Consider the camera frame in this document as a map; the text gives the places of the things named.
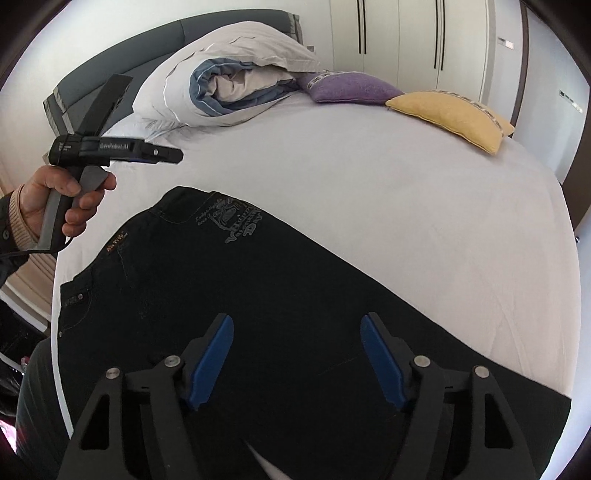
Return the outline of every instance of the wardrobe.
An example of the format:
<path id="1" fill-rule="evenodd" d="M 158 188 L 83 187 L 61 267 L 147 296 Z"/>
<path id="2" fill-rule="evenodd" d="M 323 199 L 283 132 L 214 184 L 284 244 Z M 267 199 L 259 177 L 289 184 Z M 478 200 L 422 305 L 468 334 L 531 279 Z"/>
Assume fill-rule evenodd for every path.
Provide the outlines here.
<path id="1" fill-rule="evenodd" d="M 335 70 L 482 101 L 494 37 L 489 1 L 331 0 Z"/>

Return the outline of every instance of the wall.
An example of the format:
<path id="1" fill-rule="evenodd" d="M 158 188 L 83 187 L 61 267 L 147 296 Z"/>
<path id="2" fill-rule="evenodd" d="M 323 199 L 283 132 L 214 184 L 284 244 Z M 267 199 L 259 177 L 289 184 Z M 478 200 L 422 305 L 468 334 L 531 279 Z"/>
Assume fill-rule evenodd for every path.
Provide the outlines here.
<path id="1" fill-rule="evenodd" d="M 591 158 L 591 112 L 587 107 L 587 120 L 585 120 L 581 143 L 562 184 L 564 199 L 566 205 L 569 206 L 570 221 L 575 228 L 581 223 L 591 206 L 591 189 L 589 188 L 591 162 L 589 162 L 589 158 Z"/>
<path id="2" fill-rule="evenodd" d="M 494 66 L 491 90 L 486 104 L 509 120 L 517 98 L 523 53 L 519 0 L 495 0 L 494 13 L 494 22 L 491 21 L 491 26 L 495 26 L 493 35 L 495 42 Z M 498 40 L 499 37 L 513 42 L 514 50 L 503 46 Z"/>
<path id="3" fill-rule="evenodd" d="M 589 84 L 555 33 L 528 11 L 530 57 L 527 82 L 513 138 L 562 183 L 577 152 L 589 100 Z M 564 91 L 581 114 L 558 94 Z"/>
<path id="4" fill-rule="evenodd" d="M 73 0 L 33 40 L 0 90 L 0 164 L 9 190 L 43 164 L 54 135 L 43 100 L 58 82 L 101 51 L 179 18 L 238 8 L 300 16 L 305 45 L 333 67 L 329 0 Z"/>
<path id="5" fill-rule="evenodd" d="M 541 480 L 554 480 L 579 448 L 591 427 L 591 209 L 575 231 L 580 242 L 581 334 L 569 419 Z"/>

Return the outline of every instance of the hand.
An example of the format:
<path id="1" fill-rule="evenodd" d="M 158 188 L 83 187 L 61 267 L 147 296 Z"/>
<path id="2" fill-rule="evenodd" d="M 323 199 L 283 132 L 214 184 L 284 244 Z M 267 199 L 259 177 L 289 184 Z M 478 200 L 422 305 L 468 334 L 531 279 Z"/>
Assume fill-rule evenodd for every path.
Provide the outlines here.
<path id="1" fill-rule="evenodd" d="M 64 235 L 80 235 L 86 229 L 86 222 L 96 214 L 105 190 L 114 190 L 116 186 L 115 175 L 109 173 L 100 188 L 80 198 L 79 208 L 71 208 L 66 212 L 66 223 L 61 228 Z M 56 189 L 62 195 L 75 197 L 80 193 L 80 184 L 61 167 L 45 165 L 33 174 L 21 190 L 20 209 L 25 223 L 37 236 L 41 235 L 43 214 L 51 189 Z"/>

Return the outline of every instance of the beige sweater sleeve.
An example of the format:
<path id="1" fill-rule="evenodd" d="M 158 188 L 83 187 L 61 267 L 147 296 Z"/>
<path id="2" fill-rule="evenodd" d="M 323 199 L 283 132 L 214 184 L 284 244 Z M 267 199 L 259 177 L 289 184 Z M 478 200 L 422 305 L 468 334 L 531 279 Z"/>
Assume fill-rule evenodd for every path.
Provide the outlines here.
<path id="1" fill-rule="evenodd" d="M 39 241 L 35 233 L 31 231 L 25 220 L 22 218 L 20 209 L 20 197 L 22 188 L 21 185 L 17 188 L 10 197 L 10 206 L 8 209 L 8 216 L 10 219 L 10 229 L 12 236 L 19 250 L 28 250 Z"/>

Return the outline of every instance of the blue gripper pad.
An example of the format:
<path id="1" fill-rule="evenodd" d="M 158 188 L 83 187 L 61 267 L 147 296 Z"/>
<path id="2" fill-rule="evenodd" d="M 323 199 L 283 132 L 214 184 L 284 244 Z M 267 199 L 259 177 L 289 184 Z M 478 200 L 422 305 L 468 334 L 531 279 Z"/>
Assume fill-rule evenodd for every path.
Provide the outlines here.
<path id="1" fill-rule="evenodd" d="M 404 393 L 404 376 L 369 315 L 361 319 L 361 342 L 384 397 L 401 410 L 408 402 Z"/>
<path id="2" fill-rule="evenodd" d="M 233 340 L 234 322 L 226 315 L 193 372 L 191 394 L 187 401 L 194 410 L 209 400 Z"/>

